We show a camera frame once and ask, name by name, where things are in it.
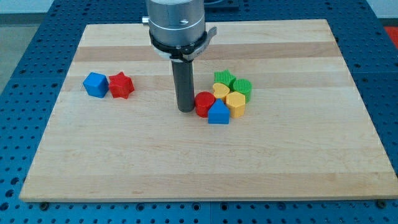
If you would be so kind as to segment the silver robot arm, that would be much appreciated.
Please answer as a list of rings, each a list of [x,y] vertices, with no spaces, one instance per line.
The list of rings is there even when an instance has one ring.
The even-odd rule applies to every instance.
[[[208,44],[201,0],[146,0],[151,44],[172,63],[177,106],[194,109],[192,61]]]

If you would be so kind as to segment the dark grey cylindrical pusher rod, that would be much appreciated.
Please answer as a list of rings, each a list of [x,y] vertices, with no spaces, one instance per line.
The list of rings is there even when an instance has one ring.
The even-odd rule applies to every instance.
[[[177,107],[183,113],[191,112],[195,107],[192,63],[172,61],[172,71]]]

